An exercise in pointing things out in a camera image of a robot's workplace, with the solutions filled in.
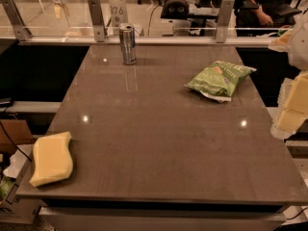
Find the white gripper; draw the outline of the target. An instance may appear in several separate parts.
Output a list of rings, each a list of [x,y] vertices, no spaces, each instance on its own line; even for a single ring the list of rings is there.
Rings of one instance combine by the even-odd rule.
[[[289,64],[300,70],[308,70],[308,12],[297,15],[293,30],[286,31],[272,45],[285,47],[288,43]],[[292,81],[277,127],[286,132],[296,132],[307,117],[308,72],[301,71]]]

